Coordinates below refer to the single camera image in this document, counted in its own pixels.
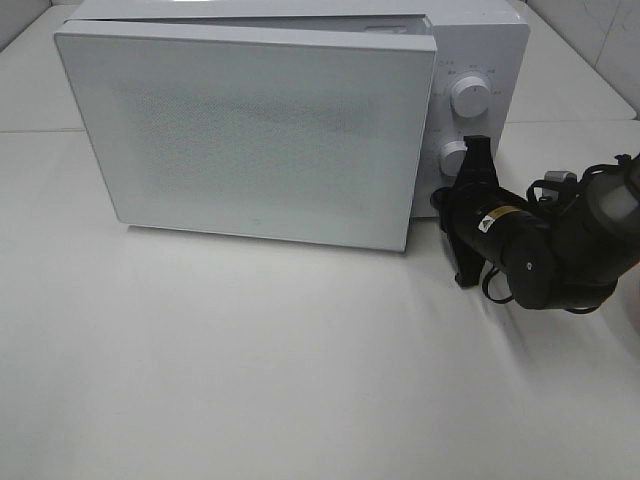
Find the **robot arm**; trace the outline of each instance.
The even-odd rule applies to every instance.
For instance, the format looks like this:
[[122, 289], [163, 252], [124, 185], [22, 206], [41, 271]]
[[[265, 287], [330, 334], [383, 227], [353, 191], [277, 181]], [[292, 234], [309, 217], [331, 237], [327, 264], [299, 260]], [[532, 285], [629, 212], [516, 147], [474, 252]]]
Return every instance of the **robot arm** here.
[[590, 167], [580, 181], [570, 172], [549, 172], [525, 200], [500, 187], [489, 138], [465, 142], [454, 185], [432, 196], [458, 284], [478, 285], [488, 260], [494, 268], [483, 282], [485, 294], [498, 271], [512, 293], [498, 303], [515, 299], [524, 308], [572, 313], [597, 309], [640, 262], [640, 155]]

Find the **microwave door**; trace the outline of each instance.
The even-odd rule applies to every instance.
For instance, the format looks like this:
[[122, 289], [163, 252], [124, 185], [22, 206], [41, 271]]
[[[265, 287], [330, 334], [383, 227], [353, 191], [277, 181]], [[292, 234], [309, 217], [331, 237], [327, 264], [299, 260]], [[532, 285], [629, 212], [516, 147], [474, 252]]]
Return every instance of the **microwave door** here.
[[55, 40], [122, 222], [404, 250], [432, 37], [71, 21]]

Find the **white knob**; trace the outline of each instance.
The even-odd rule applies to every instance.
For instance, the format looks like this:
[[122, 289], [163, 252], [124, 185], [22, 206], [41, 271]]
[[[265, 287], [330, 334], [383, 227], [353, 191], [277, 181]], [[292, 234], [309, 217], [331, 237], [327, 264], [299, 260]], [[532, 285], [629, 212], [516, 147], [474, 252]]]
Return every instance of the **white knob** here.
[[461, 117], [477, 117], [489, 108], [490, 102], [489, 85], [475, 75], [461, 78], [451, 89], [451, 106]]
[[467, 146], [464, 142], [449, 142], [440, 149], [440, 170], [448, 177], [455, 177], [460, 171]]

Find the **white wall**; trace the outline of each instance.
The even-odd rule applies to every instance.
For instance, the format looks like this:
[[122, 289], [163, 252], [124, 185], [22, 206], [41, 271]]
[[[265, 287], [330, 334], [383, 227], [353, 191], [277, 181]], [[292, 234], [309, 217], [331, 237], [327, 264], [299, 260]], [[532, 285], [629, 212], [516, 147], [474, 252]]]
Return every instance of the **white wall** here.
[[640, 0], [527, 3], [640, 113]]
[[49, 0], [0, 0], [0, 50], [49, 7]]

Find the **white microwave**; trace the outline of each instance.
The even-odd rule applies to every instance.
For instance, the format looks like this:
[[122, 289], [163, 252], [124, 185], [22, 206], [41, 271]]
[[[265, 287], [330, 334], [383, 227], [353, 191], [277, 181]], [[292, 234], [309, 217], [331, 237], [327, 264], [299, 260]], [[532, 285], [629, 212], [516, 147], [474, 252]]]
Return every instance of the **white microwave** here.
[[503, 0], [85, 0], [55, 42], [120, 221], [402, 251], [528, 34]]

